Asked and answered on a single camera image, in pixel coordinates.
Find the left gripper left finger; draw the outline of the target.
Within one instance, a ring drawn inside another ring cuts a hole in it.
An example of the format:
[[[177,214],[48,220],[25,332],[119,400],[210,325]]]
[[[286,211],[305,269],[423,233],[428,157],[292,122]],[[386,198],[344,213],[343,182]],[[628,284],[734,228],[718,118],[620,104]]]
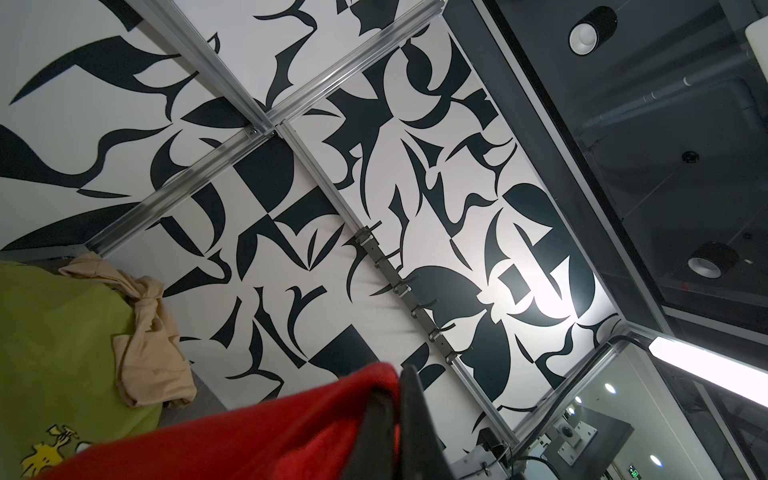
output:
[[[395,473],[394,400],[374,389],[369,396],[356,440],[339,476],[343,480],[390,480]]]

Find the red cloth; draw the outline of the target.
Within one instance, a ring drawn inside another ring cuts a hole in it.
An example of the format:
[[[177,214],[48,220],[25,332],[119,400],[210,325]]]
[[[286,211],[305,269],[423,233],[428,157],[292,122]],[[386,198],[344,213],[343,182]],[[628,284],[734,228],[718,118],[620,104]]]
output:
[[[335,479],[369,397],[399,397],[376,363],[334,383],[111,443],[46,469],[44,479]]]

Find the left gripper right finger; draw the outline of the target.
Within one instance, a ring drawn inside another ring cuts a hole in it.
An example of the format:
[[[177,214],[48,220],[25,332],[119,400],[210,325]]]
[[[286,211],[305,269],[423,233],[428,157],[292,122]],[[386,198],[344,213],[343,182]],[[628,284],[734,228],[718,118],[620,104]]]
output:
[[[413,365],[399,379],[399,479],[453,479]]]

